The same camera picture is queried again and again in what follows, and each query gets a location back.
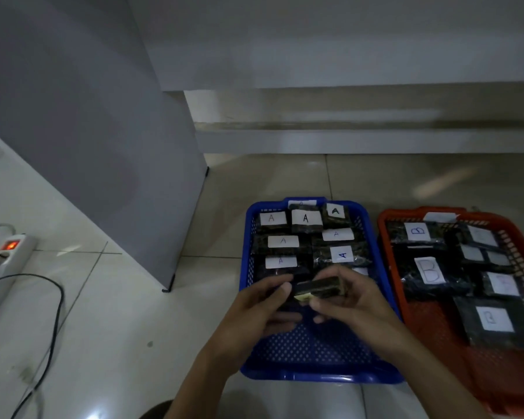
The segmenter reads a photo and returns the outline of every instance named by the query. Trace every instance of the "basket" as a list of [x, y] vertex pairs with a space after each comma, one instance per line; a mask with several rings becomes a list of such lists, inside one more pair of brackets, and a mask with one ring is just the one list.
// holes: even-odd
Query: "basket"
[[[390, 267], [392, 286], [406, 326], [480, 400], [498, 415], [524, 416], [524, 351], [472, 347], [453, 303], [408, 302], [398, 274], [386, 221], [421, 222], [427, 212], [456, 213], [458, 221], [497, 232], [509, 252], [515, 276], [524, 284], [524, 236], [507, 218], [463, 208], [420, 207], [386, 210], [378, 217], [383, 253]], [[453, 223], [443, 224], [454, 227]]]
[[[327, 202], [324, 197], [295, 197], [279, 202], [252, 204], [246, 212], [240, 289], [252, 284], [254, 277], [254, 258], [250, 255], [250, 245], [252, 235], [256, 232], [256, 216], [260, 212], [286, 210], [289, 200], [316, 200], [317, 205]], [[334, 200], [334, 203], [348, 206], [353, 224], [363, 230], [373, 258], [369, 275], [375, 279], [397, 312], [367, 211], [360, 204], [350, 201]], [[305, 307], [302, 310], [303, 321], [293, 331], [261, 340], [252, 350], [241, 372], [252, 379], [385, 384], [403, 381], [394, 366], [380, 359], [346, 325], [339, 321], [316, 325], [312, 320], [314, 314], [310, 307]]]

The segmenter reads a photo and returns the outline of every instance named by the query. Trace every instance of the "power strip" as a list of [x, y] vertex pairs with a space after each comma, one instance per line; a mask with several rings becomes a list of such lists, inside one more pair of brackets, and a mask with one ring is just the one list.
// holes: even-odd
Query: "power strip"
[[[12, 235], [0, 245], [0, 277], [20, 273], [31, 257], [37, 245], [37, 239], [25, 235]], [[15, 278], [0, 281], [0, 304], [8, 295]]]

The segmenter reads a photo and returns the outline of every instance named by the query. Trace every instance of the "orange plastic basket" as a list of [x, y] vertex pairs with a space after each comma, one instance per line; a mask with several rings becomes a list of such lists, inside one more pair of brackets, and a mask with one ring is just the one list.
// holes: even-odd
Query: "orange plastic basket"
[[[504, 351], [468, 344], [460, 316], [450, 302], [408, 302], [403, 292], [386, 221], [421, 222], [427, 212], [453, 212], [458, 221], [497, 232], [510, 253], [515, 276], [524, 283], [524, 236], [507, 218], [463, 208], [420, 207], [385, 210], [378, 217], [384, 259], [406, 326], [429, 348], [492, 413], [524, 416], [524, 351]], [[443, 224], [454, 227], [454, 224]]]

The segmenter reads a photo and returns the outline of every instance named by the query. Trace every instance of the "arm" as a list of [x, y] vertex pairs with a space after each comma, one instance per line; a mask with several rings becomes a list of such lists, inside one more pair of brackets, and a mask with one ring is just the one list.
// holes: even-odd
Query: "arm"
[[431, 419], [490, 419], [481, 404], [433, 354], [415, 338], [382, 296], [377, 284], [347, 267], [332, 266], [315, 279], [340, 276], [348, 288], [341, 298], [314, 298], [317, 324], [332, 317], [346, 323], [384, 360], [404, 375]]
[[[265, 278], [240, 291], [183, 381], [165, 419], [212, 419], [228, 378], [260, 338], [289, 332], [300, 313], [276, 312], [291, 292], [293, 275]], [[279, 288], [269, 297], [268, 291]]]

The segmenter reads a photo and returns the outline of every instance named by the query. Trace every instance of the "white label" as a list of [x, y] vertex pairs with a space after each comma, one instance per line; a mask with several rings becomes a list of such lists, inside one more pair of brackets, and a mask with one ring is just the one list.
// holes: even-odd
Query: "white label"
[[406, 226], [407, 239], [410, 241], [430, 241], [431, 236], [429, 235], [429, 230], [427, 225], [422, 222], [417, 223], [404, 223]]
[[287, 203], [287, 207], [291, 207], [292, 204], [316, 205], [316, 200], [289, 200], [289, 203]]
[[346, 263], [353, 261], [353, 252], [351, 246], [330, 247], [330, 255], [333, 263]]
[[485, 331], [514, 332], [506, 309], [478, 306], [475, 308]]
[[489, 251], [489, 250], [486, 250], [486, 251], [487, 251], [487, 257], [489, 257], [489, 260], [491, 261], [491, 263], [495, 265], [500, 265], [500, 266], [510, 266], [510, 260], [506, 256], [506, 254], [496, 253], [495, 251]]
[[286, 212], [260, 213], [260, 225], [287, 225]]
[[291, 223], [294, 225], [322, 225], [319, 211], [292, 210]]
[[369, 268], [367, 267], [352, 267], [351, 269], [357, 273], [360, 273], [361, 275], [369, 276]]
[[483, 254], [479, 248], [469, 245], [461, 245], [460, 248], [465, 259], [483, 261]]
[[506, 296], [520, 297], [516, 281], [511, 275], [502, 273], [487, 272], [493, 291], [497, 294], [504, 294]]
[[468, 229], [472, 235], [472, 239], [475, 242], [498, 247], [497, 241], [495, 241], [495, 237], [493, 236], [493, 232], [489, 231], [489, 229], [476, 228], [475, 226], [470, 225], [468, 225]]
[[414, 260], [421, 274], [421, 279], [427, 285], [438, 285], [446, 282], [434, 257], [419, 257]]
[[267, 256], [266, 269], [297, 267], [297, 256]]
[[298, 247], [299, 237], [297, 235], [270, 235], [268, 237], [268, 247]]
[[454, 223], [456, 222], [456, 213], [428, 212], [423, 220], [428, 222]]
[[328, 216], [345, 219], [344, 206], [340, 204], [327, 203], [326, 211], [328, 212]]
[[355, 239], [355, 236], [351, 228], [327, 229], [322, 231], [322, 239], [324, 241], [348, 241]]

